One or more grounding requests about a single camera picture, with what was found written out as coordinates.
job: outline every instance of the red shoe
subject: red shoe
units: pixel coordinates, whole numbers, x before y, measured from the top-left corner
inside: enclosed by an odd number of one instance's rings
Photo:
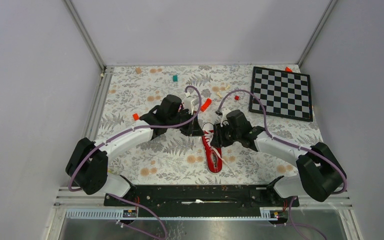
[[[211,140],[213,139],[213,132],[213,130],[205,130],[204,136],[202,136],[202,143],[204,144],[205,148],[208,170],[214,174],[217,174],[222,170],[223,167],[222,159],[220,159],[220,157],[222,157],[222,149],[219,147],[210,146]]]

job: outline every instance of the orange block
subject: orange block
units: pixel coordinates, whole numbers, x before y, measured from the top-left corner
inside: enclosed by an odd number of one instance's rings
[[[204,112],[211,104],[212,100],[207,98],[205,103],[201,106],[201,112]]]
[[[139,120],[139,115],[137,113],[133,114],[133,119],[135,121]]]

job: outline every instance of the black and white checkered board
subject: black and white checkered board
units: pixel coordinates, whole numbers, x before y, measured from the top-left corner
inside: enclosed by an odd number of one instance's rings
[[[309,75],[255,66],[251,92],[260,98],[267,115],[313,121]],[[249,111],[263,113],[252,96]]]

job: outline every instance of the white wall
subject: white wall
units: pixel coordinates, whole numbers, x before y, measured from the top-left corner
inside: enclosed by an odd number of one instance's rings
[[[384,239],[384,1],[339,1],[301,70],[364,239]]]
[[[0,240],[40,239],[99,74],[63,1],[0,1]]]
[[[73,0],[108,65],[296,63],[329,0]]]

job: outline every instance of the tabletop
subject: tabletop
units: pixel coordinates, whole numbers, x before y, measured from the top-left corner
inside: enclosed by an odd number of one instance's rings
[[[188,85],[198,88],[202,101],[212,99],[205,112],[198,115],[199,123],[214,123],[221,98],[232,90],[251,89],[254,65],[193,65],[193,66],[134,66],[115,67],[99,124],[97,139],[106,138],[134,123],[133,114],[147,113],[168,94],[184,98]],[[258,65],[284,70],[289,67],[299,73],[297,65]],[[173,75],[178,82],[173,82]],[[253,126],[263,126],[263,115],[248,111],[249,96],[244,92],[232,94],[223,107],[241,110]],[[305,122],[267,116],[271,133],[300,144],[322,141],[316,118]],[[242,147],[238,142],[222,148],[223,163],[219,173],[208,171],[201,137],[189,137],[177,129],[144,142],[124,152],[108,163],[108,171],[123,175],[133,184],[188,185],[188,184],[268,184],[278,176],[293,176],[298,170],[291,164],[264,152]]]

